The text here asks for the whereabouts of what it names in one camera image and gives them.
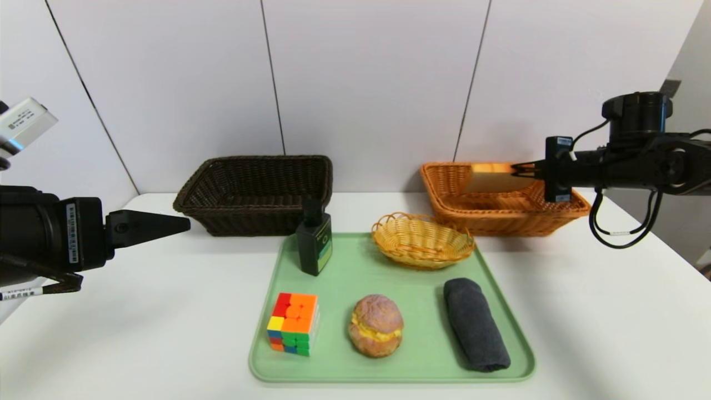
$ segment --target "green tray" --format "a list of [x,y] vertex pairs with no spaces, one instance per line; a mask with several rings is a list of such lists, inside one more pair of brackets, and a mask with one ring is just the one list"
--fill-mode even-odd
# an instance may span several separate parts
[[[508,369],[483,373],[462,367],[442,295],[444,283],[460,277],[481,286],[511,356]],[[269,346],[267,322],[280,292],[319,297],[321,322],[310,357]],[[356,302],[372,293],[393,299],[405,320],[400,348],[382,359],[358,353],[346,329]],[[288,237],[250,351],[252,373],[268,382],[511,382],[527,379],[534,368],[533,352],[478,250],[441,270],[410,270],[383,256],[368,233],[335,233],[333,255],[318,277],[299,269],[296,237]]]

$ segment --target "barcode label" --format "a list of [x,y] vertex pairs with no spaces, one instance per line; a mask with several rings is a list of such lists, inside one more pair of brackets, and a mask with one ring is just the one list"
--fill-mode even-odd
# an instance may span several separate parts
[[67,247],[69,248],[69,263],[79,262],[79,243],[77,242],[77,206],[67,204]]
[[0,292],[0,300],[13,300],[19,298],[28,298],[30,296],[39,296],[43,293],[42,287],[30,289],[8,290]]

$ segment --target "wicker basket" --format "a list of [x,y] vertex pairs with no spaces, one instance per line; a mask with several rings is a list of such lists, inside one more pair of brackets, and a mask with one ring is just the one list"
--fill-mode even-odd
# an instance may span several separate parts
[[380,251],[400,265],[438,270],[461,261],[474,251],[468,232],[435,223],[431,217],[395,213],[382,217],[372,229]]
[[467,162],[428,163],[420,174],[437,220],[466,227],[472,235],[546,236],[590,212],[575,191],[571,202],[547,203],[541,181],[520,191],[460,194],[470,170]]
[[238,156],[210,159],[180,190],[173,208],[212,236],[285,236],[303,219],[302,201],[331,200],[326,156]]

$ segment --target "white wall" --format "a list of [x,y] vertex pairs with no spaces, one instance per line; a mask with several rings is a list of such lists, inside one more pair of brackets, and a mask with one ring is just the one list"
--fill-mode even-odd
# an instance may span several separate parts
[[264,0],[287,154],[336,191],[423,190],[454,157],[488,0]]
[[[3,184],[34,186],[60,198],[100,197],[105,213],[137,195],[44,1],[0,0],[0,99],[12,106],[27,96],[43,103],[59,122],[11,158]],[[0,322],[21,301],[0,303]]]
[[[692,132],[711,127],[711,1],[699,10],[669,77],[681,79],[672,101],[668,132]],[[706,135],[700,139],[711,140]],[[607,196],[638,220],[646,212],[645,191],[608,191]],[[711,246],[711,199],[707,196],[665,196],[652,230],[686,259],[696,263]]]
[[[700,0],[493,0],[457,161],[542,159],[545,138],[602,122],[602,103],[658,90]],[[581,149],[606,143],[588,135]]]
[[259,0],[50,0],[141,193],[205,160],[283,154]]

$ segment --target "rubik's cube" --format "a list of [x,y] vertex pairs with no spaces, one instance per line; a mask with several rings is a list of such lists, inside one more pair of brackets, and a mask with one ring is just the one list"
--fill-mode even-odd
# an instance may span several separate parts
[[318,296],[280,293],[267,325],[269,343],[278,352],[309,356],[318,323]]

